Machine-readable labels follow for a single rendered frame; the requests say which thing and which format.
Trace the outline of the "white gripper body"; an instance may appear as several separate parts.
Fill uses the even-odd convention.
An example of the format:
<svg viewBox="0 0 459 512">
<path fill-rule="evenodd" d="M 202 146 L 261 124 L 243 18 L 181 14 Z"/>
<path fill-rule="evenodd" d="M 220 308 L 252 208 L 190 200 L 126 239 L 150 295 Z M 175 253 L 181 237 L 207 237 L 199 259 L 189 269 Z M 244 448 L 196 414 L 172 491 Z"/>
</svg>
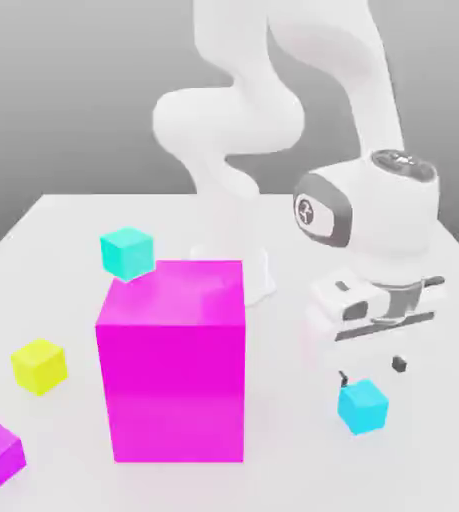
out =
<svg viewBox="0 0 459 512">
<path fill-rule="evenodd" d="M 317 353 L 328 355 L 381 341 L 389 332 L 432 321 L 435 315 L 434 311 L 421 311 L 409 314 L 399 322 L 372 322 L 370 319 L 357 319 L 338 323 L 321 309 L 308 308 L 305 318 L 310 345 Z"/>
</svg>

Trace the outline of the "small cyan cube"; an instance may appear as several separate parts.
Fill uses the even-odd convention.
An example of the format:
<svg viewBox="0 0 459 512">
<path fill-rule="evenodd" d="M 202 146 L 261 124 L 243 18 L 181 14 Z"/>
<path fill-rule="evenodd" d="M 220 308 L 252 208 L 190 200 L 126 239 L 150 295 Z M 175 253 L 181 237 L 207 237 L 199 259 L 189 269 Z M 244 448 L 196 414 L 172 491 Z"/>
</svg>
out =
<svg viewBox="0 0 459 512">
<path fill-rule="evenodd" d="M 340 389 L 337 412 L 354 435 L 383 428 L 388 409 L 388 398 L 370 379 Z"/>
</svg>

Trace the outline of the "small turquoise cube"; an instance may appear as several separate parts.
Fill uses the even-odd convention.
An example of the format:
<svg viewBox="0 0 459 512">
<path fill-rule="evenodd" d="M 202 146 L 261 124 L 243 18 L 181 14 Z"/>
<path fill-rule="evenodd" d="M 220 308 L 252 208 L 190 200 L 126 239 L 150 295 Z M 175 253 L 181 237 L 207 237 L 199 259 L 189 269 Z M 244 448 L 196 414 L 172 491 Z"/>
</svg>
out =
<svg viewBox="0 0 459 512">
<path fill-rule="evenodd" d="M 155 269 L 154 238 L 136 228 L 104 234 L 100 245 L 104 270 L 124 282 Z"/>
</svg>

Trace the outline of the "small yellow cube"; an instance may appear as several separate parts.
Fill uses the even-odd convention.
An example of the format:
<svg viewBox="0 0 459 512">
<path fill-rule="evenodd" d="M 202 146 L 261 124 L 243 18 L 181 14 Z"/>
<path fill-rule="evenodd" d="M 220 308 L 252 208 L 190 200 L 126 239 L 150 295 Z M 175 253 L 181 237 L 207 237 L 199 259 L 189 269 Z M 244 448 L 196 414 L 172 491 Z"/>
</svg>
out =
<svg viewBox="0 0 459 512">
<path fill-rule="evenodd" d="M 10 357 L 18 385 L 42 396 L 68 376 L 64 349 L 45 339 L 36 339 Z"/>
</svg>

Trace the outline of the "large magenta box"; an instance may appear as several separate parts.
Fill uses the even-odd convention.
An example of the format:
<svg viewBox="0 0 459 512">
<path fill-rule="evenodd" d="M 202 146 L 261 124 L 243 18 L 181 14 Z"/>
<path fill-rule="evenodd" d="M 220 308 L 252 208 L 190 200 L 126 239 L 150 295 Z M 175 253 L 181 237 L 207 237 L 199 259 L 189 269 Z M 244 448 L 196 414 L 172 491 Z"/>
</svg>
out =
<svg viewBox="0 0 459 512">
<path fill-rule="evenodd" d="M 241 262 L 162 260 L 115 279 L 95 332 L 116 462 L 243 461 Z"/>
</svg>

